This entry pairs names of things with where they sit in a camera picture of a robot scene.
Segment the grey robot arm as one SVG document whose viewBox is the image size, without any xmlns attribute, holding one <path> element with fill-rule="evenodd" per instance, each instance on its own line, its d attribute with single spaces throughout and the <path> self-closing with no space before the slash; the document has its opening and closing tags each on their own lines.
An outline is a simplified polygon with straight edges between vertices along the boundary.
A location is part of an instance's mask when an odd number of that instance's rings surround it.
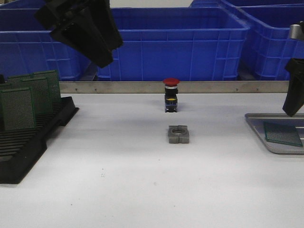
<svg viewBox="0 0 304 228">
<path fill-rule="evenodd" d="M 304 22 L 290 26 L 289 38 L 296 40 L 304 40 Z M 304 105 L 304 59 L 291 58 L 285 70 L 290 75 L 288 91 L 283 105 L 284 112 L 292 117 Z"/>
</svg>

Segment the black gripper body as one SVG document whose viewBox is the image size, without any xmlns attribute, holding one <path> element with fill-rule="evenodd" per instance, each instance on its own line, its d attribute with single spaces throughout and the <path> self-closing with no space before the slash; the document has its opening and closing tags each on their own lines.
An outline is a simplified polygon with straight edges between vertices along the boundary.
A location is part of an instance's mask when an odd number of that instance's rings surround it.
<svg viewBox="0 0 304 228">
<path fill-rule="evenodd" d="M 87 30 L 90 25 L 84 11 L 88 5 L 87 0 L 46 0 L 34 17 L 45 29 Z"/>
</svg>

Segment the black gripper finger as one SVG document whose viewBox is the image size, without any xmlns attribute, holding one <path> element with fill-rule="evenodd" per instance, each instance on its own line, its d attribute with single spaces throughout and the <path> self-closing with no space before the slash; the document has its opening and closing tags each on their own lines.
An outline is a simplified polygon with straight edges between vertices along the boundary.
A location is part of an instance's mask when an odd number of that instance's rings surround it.
<svg viewBox="0 0 304 228">
<path fill-rule="evenodd" d="M 291 58 L 285 70 L 290 80 L 283 110 L 288 116 L 294 116 L 304 105 L 304 60 Z"/>
<path fill-rule="evenodd" d="M 99 33 L 110 50 L 119 48 L 123 44 L 123 39 L 114 21 L 110 1 L 92 0 L 90 2 L 90 13 Z"/>
<path fill-rule="evenodd" d="M 54 29 L 50 36 L 63 44 L 77 50 L 94 64 L 103 68 L 113 62 L 113 50 L 110 50 L 103 37 L 94 25 L 90 9 L 85 9 L 86 18 L 89 20 L 90 28 L 87 30 L 72 28 L 70 30 Z"/>
</svg>

